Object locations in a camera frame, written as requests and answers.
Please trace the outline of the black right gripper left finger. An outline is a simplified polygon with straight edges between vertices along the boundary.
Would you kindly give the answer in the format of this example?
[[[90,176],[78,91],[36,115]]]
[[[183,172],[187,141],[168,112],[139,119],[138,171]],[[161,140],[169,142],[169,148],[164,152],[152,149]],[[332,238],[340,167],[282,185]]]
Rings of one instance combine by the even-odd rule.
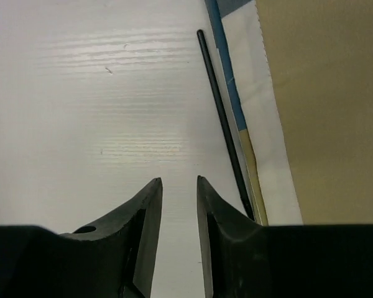
[[[0,297],[150,297],[162,180],[72,233],[0,226]]]

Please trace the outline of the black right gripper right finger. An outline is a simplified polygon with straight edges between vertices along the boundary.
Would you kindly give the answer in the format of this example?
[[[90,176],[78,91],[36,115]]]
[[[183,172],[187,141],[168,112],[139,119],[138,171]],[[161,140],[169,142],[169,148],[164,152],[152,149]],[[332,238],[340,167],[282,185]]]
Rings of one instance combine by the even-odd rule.
[[[263,226],[196,186],[206,297],[373,297],[373,224]]]

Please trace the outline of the black pen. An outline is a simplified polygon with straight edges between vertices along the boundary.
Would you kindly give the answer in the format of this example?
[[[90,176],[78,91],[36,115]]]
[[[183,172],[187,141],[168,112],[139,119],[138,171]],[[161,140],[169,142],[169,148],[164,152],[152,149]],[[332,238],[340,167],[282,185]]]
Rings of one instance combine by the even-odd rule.
[[[219,121],[221,124],[221,129],[223,131],[224,140],[226,143],[226,148],[228,150],[229,159],[234,173],[234,178],[239,191],[240,199],[243,208],[246,212],[248,218],[255,220],[254,209],[249,199],[249,193],[247,191],[247,186],[242,174],[241,165],[237,157],[237,151],[234,144],[233,136],[229,126],[228,118],[226,115],[226,110],[224,108],[223,100],[221,97],[221,92],[219,90],[218,81],[216,78],[214,66],[211,60],[210,51],[206,42],[205,33],[202,29],[196,31],[196,36],[200,45],[201,54],[205,64],[206,72],[210,82],[211,90],[213,93],[214,103],[218,113]]]

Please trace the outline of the blue and tan cloth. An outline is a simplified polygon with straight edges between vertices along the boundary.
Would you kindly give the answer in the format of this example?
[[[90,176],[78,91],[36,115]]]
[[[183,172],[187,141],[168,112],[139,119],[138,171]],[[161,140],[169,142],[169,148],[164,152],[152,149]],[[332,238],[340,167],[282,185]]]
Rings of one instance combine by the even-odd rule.
[[[373,1],[206,1],[264,225],[373,224]]]

